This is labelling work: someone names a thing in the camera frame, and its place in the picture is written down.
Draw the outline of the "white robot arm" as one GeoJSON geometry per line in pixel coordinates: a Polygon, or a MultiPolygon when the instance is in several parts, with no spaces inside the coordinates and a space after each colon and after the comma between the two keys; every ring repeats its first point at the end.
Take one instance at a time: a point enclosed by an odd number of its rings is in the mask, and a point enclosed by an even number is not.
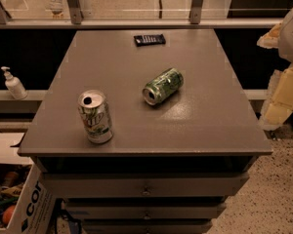
{"type": "Polygon", "coordinates": [[[279,56],[290,62],[284,71],[273,72],[267,99],[261,109],[260,127],[265,131],[274,131],[293,112],[293,8],[282,22],[259,38],[257,45],[265,49],[277,49],[279,56]]]}

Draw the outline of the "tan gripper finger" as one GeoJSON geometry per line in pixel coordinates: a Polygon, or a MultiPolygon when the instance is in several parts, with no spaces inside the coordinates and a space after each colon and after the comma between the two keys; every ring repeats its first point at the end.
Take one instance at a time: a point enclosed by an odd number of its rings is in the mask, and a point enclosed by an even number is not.
{"type": "Polygon", "coordinates": [[[257,45],[265,49],[277,49],[281,23],[276,24],[269,32],[261,36],[257,45]]]}
{"type": "Polygon", "coordinates": [[[284,71],[275,70],[261,109],[259,126],[274,131],[293,113],[293,63],[284,71]]]}

